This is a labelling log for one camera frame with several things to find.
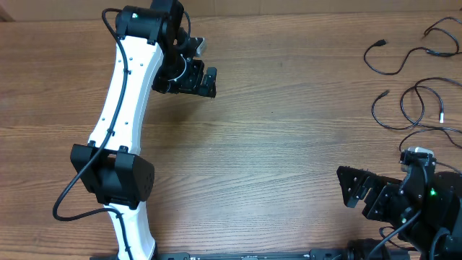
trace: black cable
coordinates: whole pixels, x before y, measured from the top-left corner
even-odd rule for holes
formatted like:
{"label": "black cable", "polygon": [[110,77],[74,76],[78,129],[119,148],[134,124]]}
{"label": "black cable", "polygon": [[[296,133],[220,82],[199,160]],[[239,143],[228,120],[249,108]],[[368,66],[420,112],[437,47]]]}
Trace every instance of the black cable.
{"label": "black cable", "polygon": [[407,61],[407,58],[411,55],[412,52],[414,51],[418,51],[418,50],[423,50],[423,51],[426,51],[428,54],[431,54],[433,56],[438,56],[438,57],[451,57],[451,56],[454,56],[454,55],[457,55],[457,54],[461,54],[459,52],[459,42],[457,40],[456,37],[454,37],[452,34],[450,34],[447,30],[444,30],[444,29],[441,29],[441,28],[437,28],[435,27],[435,25],[437,25],[438,23],[442,22],[443,20],[447,20],[447,19],[452,19],[452,20],[455,20],[456,22],[459,22],[462,24],[462,22],[456,18],[453,18],[453,17],[446,17],[446,18],[443,18],[441,19],[440,21],[436,22],[435,24],[433,24],[432,26],[428,27],[425,31],[424,31],[424,37],[426,37],[430,32],[432,32],[433,30],[437,30],[437,31],[440,31],[442,33],[445,33],[447,36],[449,36],[451,39],[453,39],[454,43],[456,44],[456,52],[454,53],[446,53],[446,52],[439,52],[439,51],[434,51],[432,49],[429,49],[429,48],[426,48],[426,47],[416,47],[416,48],[413,48],[411,49],[410,51],[408,51],[408,53],[406,54],[406,56],[404,57],[404,60],[403,62],[401,63],[401,66],[399,67],[399,69],[395,72],[383,72],[383,71],[380,71],[376,68],[374,68],[370,63],[369,61],[367,61],[367,58],[366,58],[366,55],[367,53],[374,47],[381,47],[381,46],[384,46],[385,44],[387,44],[387,41],[386,40],[378,40],[376,43],[372,44],[369,48],[366,49],[366,51],[364,52],[364,56],[363,56],[363,59],[364,59],[364,62],[367,64],[368,67],[370,67],[374,72],[377,72],[379,74],[382,74],[382,75],[396,75],[398,74],[403,68],[404,68],[404,64],[406,63]]}
{"label": "black cable", "polygon": [[372,256],[377,250],[382,248],[382,246],[384,246],[393,236],[410,226],[410,224],[412,224],[420,216],[421,213],[422,211],[419,210],[408,222],[404,223],[401,227],[398,227],[396,230],[394,230],[392,233],[390,233],[384,239],[382,239],[382,241],[378,245],[376,245],[373,250],[371,250],[371,252],[367,255],[365,260],[369,260],[370,256]]}
{"label": "black cable", "polygon": [[[379,228],[378,232],[379,232],[379,234],[380,234],[380,236],[381,236],[382,238],[386,238],[386,236],[383,234],[383,231],[384,231],[386,228],[390,228],[390,229],[392,229],[392,230],[395,230],[395,228],[394,228],[394,227],[391,227],[391,226],[390,226],[390,227],[381,227],[381,228]],[[415,247],[413,247],[413,246],[411,246],[411,247],[399,246],[399,245],[395,244],[395,242],[393,242],[392,240],[389,240],[388,242],[389,242],[390,244],[394,245],[395,247],[401,249],[401,250],[405,250],[405,251],[417,251],[417,249],[416,249]]]}
{"label": "black cable", "polygon": [[390,90],[386,90],[384,93],[380,94],[375,100],[374,100],[374,103],[372,103],[372,107],[371,107],[371,112],[372,112],[372,117],[375,119],[375,121],[380,124],[381,126],[385,127],[386,129],[390,129],[390,130],[407,130],[407,129],[410,129],[410,128],[413,128],[415,127],[423,118],[424,118],[424,115],[425,115],[425,105],[424,105],[424,101],[422,99],[422,97],[420,96],[419,94],[419,91],[417,89],[416,90],[416,93],[417,93],[417,96],[419,96],[419,99],[420,99],[420,103],[422,104],[422,114],[420,115],[420,118],[413,122],[412,125],[410,126],[406,126],[406,127],[392,127],[392,126],[389,126],[389,125],[385,125],[384,123],[382,123],[380,120],[378,120],[377,116],[375,115],[375,104],[377,103],[377,101],[379,101],[379,99],[385,97],[386,95],[388,95],[388,93],[390,92]]}
{"label": "black cable", "polygon": [[[403,95],[401,96],[401,112],[403,113],[404,117],[406,117],[406,119],[408,121],[410,121],[411,123],[415,123],[412,119],[410,119],[407,115],[407,113],[404,111],[404,96],[409,93],[411,90],[415,90],[417,88],[423,88],[423,89],[426,89],[426,90],[429,90],[430,92],[433,92],[433,94],[435,94],[435,96],[438,98],[438,100],[440,101],[440,115],[444,114],[445,112],[445,106],[444,106],[444,102],[443,102],[443,99],[441,98],[440,94],[438,94],[434,89],[432,89],[431,87],[425,87],[425,86],[413,86],[413,87],[410,87],[409,89],[407,89],[406,91],[404,91]],[[431,127],[431,126],[425,126],[421,123],[417,123],[417,126],[423,126],[423,127]]]}
{"label": "black cable", "polygon": [[430,27],[428,27],[425,31],[424,31],[424,35],[428,35],[428,33],[430,32],[430,30],[437,24],[439,24],[440,22],[444,21],[444,20],[453,20],[453,21],[456,21],[458,23],[460,23],[462,25],[462,21],[460,21],[459,19],[457,18],[454,18],[454,17],[444,17],[442,19],[440,19],[438,22],[434,23],[433,25],[431,25]]}
{"label": "black cable", "polygon": [[390,75],[396,75],[398,74],[404,67],[404,64],[406,63],[407,61],[407,58],[409,57],[409,55],[411,55],[412,52],[414,51],[418,51],[418,50],[423,50],[423,51],[426,51],[426,52],[433,52],[433,50],[429,49],[429,48],[425,48],[425,47],[417,47],[417,48],[413,48],[411,49],[407,54],[406,56],[404,57],[404,60],[403,60],[403,63],[401,63],[401,66],[399,67],[399,69],[395,72],[383,72],[383,71],[380,71],[376,68],[374,68],[372,65],[370,65],[369,61],[367,61],[366,59],[366,55],[367,53],[370,51],[370,49],[374,48],[374,47],[380,47],[380,46],[384,46],[387,42],[385,40],[379,40],[377,43],[374,43],[372,44],[369,48],[367,48],[367,50],[364,52],[364,56],[363,56],[363,59],[364,59],[364,62],[374,71],[374,72],[377,72],[379,74],[382,74],[382,75],[387,75],[387,76],[390,76]]}
{"label": "black cable", "polygon": [[118,38],[118,36],[116,35],[116,32],[114,32],[113,28],[110,26],[108,20],[106,19],[106,13],[107,12],[122,12],[122,10],[114,9],[114,8],[107,8],[107,9],[104,9],[102,14],[101,14],[101,17],[103,19],[104,24],[108,28],[110,34],[114,37],[114,39],[117,42],[117,45],[118,45],[118,47],[119,47],[119,49],[121,51],[121,54],[122,54],[122,58],[123,58],[123,81],[122,81],[121,94],[119,96],[117,106],[115,107],[113,119],[110,122],[108,132],[107,132],[107,134],[106,134],[106,136],[105,136],[105,138],[103,140],[103,143],[100,145],[100,148],[96,151],[96,153],[93,155],[93,157],[90,159],[90,161],[79,171],[79,173],[77,173],[77,175],[75,175],[75,177],[71,180],[71,182],[67,185],[67,187],[61,193],[61,195],[58,197],[58,199],[56,200],[56,202],[55,202],[55,204],[53,206],[53,217],[55,219],[59,220],[59,221],[73,221],[73,220],[81,219],[83,217],[88,217],[88,216],[91,216],[91,215],[95,215],[95,214],[101,213],[101,212],[115,213],[116,217],[119,219],[119,222],[121,224],[123,243],[125,244],[125,251],[127,252],[128,257],[130,258],[130,260],[133,260],[133,256],[131,255],[131,251],[130,251],[130,246],[128,245],[128,239],[127,239],[127,236],[126,236],[126,229],[125,229],[125,225],[123,223],[122,214],[117,209],[114,209],[114,208],[95,209],[95,210],[92,210],[90,212],[78,214],[78,215],[73,216],[73,217],[62,217],[62,216],[58,215],[58,208],[59,208],[59,205],[61,204],[61,202],[63,201],[63,199],[66,197],[66,195],[69,193],[69,191],[75,185],[75,183],[85,174],[85,172],[88,170],[88,168],[90,168],[92,166],[92,164],[99,158],[99,156],[101,155],[101,152],[103,152],[106,144],[109,142],[109,138],[112,136],[112,134],[114,132],[114,126],[116,124],[118,114],[119,114],[119,112],[121,110],[121,106],[122,106],[122,102],[123,102],[123,96],[125,95],[127,79],[128,79],[127,57],[126,57],[126,53],[125,53],[125,50],[123,49],[123,46],[122,46],[122,43],[121,43],[120,39]]}
{"label": "black cable", "polygon": [[[407,90],[403,93],[403,95],[401,96],[401,100],[400,100],[401,112],[403,113],[404,117],[406,117],[406,119],[407,119],[409,122],[411,122],[411,123],[414,123],[414,122],[412,121],[412,119],[410,119],[410,118],[407,116],[406,111],[404,110],[404,96],[405,96],[408,92],[410,92],[411,90],[415,90],[415,89],[417,89],[417,88],[419,88],[419,87],[425,88],[425,89],[427,89],[427,90],[433,92],[433,93],[437,96],[437,98],[438,98],[439,101],[440,101],[440,121],[443,122],[443,117],[444,117],[443,99],[442,99],[442,98],[440,97],[440,95],[439,95],[436,91],[434,91],[432,88],[425,87],[425,86],[420,86],[420,83],[426,82],[426,81],[429,81],[429,80],[441,80],[441,81],[453,83],[453,84],[455,84],[455,85],[458,85],[459,87],[462,87],[462,84],[461,84],[461,83],[459,83],[459,82],[457,82],[457,81],[455,81],[455,80],[453,80],[453,79],[448,79],[448,78],[443,78],[443,77],[430,77],[430,78],[421,79],[421,80],[419,80],[418,82],[416,82],[416,84],[415,84],[413,87],[410,87],[409,89],[407,89]],[[417,126],[428,127],[428,128],[434,127],[434,126],[426,126],[426,125],[423,125],[423,124],[421,124],[421,123],[418,123]]]}
{"label": "black cable", "polygon": [[[404,117],[409,121],[411,122],[411,125],[409,126],[406,126],[406,127],[401,127],[401,128],[398,128],[398,127],[393,127],[393,126],[389,126],[389,125],[385,125],[384,123],[382,123],[380,120],[378,120],[377,116],[375,115],[375,105],[376,103],[379,101],[379,99],[385,97],[388,93],[389,93],[389,90],[386,90],[384,93],[380,94],[378,97],[376,97],[376,99],[374,100],[374,102],[372,103],[372,107],[371,107],[371,112],[372,112],[372,117],[375,119],[375,121],[381,125],[382,127],[386,128],[386,129],[390,129],[390,130],[407,130],[407,129],[411,129],[415,126],[421,126],[421,127],[425,127],[427,129],[421,129],[421,130],[418,130],[418,131],[415,131],[415,132],[412,132],[410,133],[409,135],[407,135],[406,137],[403,138],[403,140],[401,140],[399,146],[398,146],[398,149],[399,151],[402,150],[402,145],[403,143],[409,138],[409,137],[412,137],[413,135],[415,134],[419,134],[419,133],[422,133],[422,132],[426,132],[426,131],[442,131],[446,137],[449,139],[449,141],[451,142],[451,144],[453,144],[454,146],[456,146],[457,148],[459,149],[462,149],[462,146],[459,145],[459,144],[456,144],[454,142],[454,140],[451,138],[451,136],[449,135],[448,131],[452,131],[452,132],[455,132],[455,133],[458,133],[458,134],[462,134],[462,131],[461,130],[458,130],[458,129],[452,129],[452,128],[449,128],[449,127],[439,127],[439,126],[428,126],[428,125],[425,125],[425,124],[422,124],[420,123],[422,121],[422,119],[424,118],[424,115],[425,115],[425,104],[424,104],[424,101],[422,99],[422,96],[420,95],[418,89],[419,88],[423,88],[423,89],[426,89],[426,90],[429,90],[431,92],[433,92],[433,94],[436,95],[436,97],[438,98],[438,100],[440,101],[440,120],[442,121],[443,119],[443,116],[444,116],[444,103],[443,103],[443,99],[441,98],[441,96],[436,92],[434,91],[432,88],[430,87],[425,87],[425,86],[421,86],[419,85],[420,83],[422,82],[426,82],[426,81],[429,81],[429,80],[441,80],[441,81],[444,81],[444,82],[449,82],[449,83],[453,83],[459,87],[462,87],[462,84],[453,80],[453,79],[448,79],[448,78],[443,78],[443,77],[430,77],[430,78],[425,78],[425,79],[421,79],[419,80],[418,82],[416,82],[416,84],[413,86],[413,87],[410,87],[409,89],[407,89],[406,91],[404,91],[403,95],[401,96],[401,99],[400,99],[400,107],[401,107],[401,112],[403,113]],[[417,94],[417,96],[419,97],[419,101],[422,105],[422,113],[420,115],[420,117],[414,121],[413,119],[411,119],[408,114],[406,113],[406,111],[404,110],[404,96],[410,92],[411,90],[414,90]]]}
{"label": "black cable", "polygon": [[428,260],[433,260],[435,258],[435,248],[436,244],[438,243],[439,239],[444,236],[444,235],[450,235],[449,230],[447,230],[445,227],[442,227],[438,230],[436,233],[435,237],[433,238],[432,241],[432,246],[430,247],[430,252],[428,256]]}

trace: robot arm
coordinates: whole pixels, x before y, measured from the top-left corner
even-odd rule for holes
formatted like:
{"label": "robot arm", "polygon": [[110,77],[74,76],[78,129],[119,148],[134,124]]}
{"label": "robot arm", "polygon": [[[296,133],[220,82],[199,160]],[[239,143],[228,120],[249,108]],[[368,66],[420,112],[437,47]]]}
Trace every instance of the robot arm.
{"label": "robot arm", "polygon": [[112,136],[101,147],[123,84],[125,67],[118,45],[113,77],[100,119],[90,134],[88,145],[75,144],[71,151],[71,162],[77,172],[97,156],[82,175],[82,182],[104,208],[115,209],[123,218],[124,227],[118,215],[109,212],[119,252],[106,259],[129,260],[126,241],[133,259],[150,260],[156,254],[146,209],[146,200],[154,183],[154,166],[139,156],[141,125],[150,89],[211,98],[216,95],[217,70],[209,68],[204,75],[204,63],[193,59],[205,51],[206,41],[191,38],[180,27],[183,13],[183,6],[178,1],[167,0],[153,1],[150,9],[126,6],[118,14],[116,34],[128,60],[128,79]]}
{"label": "robot arm", "polygon": [[[410,147],[401,153],[401,181],[366,170],[339,167],[344,204],[354,208],[364,199],[362,214],[389,222],[398,238],[411,243],[423,259],[462,259],[462,175],[435,173],[432,151]],[[355,259],[387,259],[387,237]]]}

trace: cable connector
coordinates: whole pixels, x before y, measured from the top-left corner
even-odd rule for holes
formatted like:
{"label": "cable connector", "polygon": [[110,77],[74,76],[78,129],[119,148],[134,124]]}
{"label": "cable connector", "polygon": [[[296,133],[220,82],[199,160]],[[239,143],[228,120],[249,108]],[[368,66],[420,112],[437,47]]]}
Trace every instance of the cable connector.
{"label": "cable connector", "polygon": [[378,40],[377,43],[374,43],[372,46],[381,47],[381,46],[384,46],[385,44],[387,44],[386,40]]}
{"label": "cable connector", "polygon": [[385,97],[386,95],[388,95],[388,93],[390,93],[390,90],[385,90],[384,93],[382,93],[382,94],[379,95],[379,98]]}

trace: wooden table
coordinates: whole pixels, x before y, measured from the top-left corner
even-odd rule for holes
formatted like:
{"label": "wooden table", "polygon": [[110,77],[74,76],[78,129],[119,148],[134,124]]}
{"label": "wooden table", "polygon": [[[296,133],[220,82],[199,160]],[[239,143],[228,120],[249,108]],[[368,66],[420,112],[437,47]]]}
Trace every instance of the wooden table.
{"label": "wooden table", "polygon": [[[388,131],[370,115],[406,124],[401,93],[425,77],[462,80],[462,57],[413,53],[453,42],[426,27],[459,13],[309,14],[193,19],[192,34],[209,42],[206,66],[218,68],[214,100],[151,94],[141,156],[156,167],[149,224],[160,251],[232,253],[305,251],[379,238],[385,223],[343,205],[340,165],[403,178],[397,145],[410,131]],[[460,25],[442,27],[462,39]],[[51,208],[76,174],[69,153],[85,144],[103,108],[115,43],[101,21],[0,23],[0,259],[88,259],[118,250],[107,214],[58,222]],[[462,128],[462,95],[430,82],[442,95],[447,126]],[[424,122],[437,124],[437,101],[422,93]],[[416,95],[406,99],[420,113]],[[442,134],[407,142],[462,167],[461,151]],[[60,208],[73,215],[101,207],[83,185]]]}

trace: black bracket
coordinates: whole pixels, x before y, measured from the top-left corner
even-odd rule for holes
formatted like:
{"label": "black bracket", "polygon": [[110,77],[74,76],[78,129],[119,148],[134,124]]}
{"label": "black bracket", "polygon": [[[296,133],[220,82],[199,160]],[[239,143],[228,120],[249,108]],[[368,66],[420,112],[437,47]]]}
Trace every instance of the black bracket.
{"label": "black bracket", "polygon": [[[74,144],[71,163],[79,172],[98,148]],[[136,209],[145,202],[154,184],[154,166],[138,155],[123,149],[104,149],[92,167],[81,177],[88,192],[94,193],[98,203],[116,203]]]}

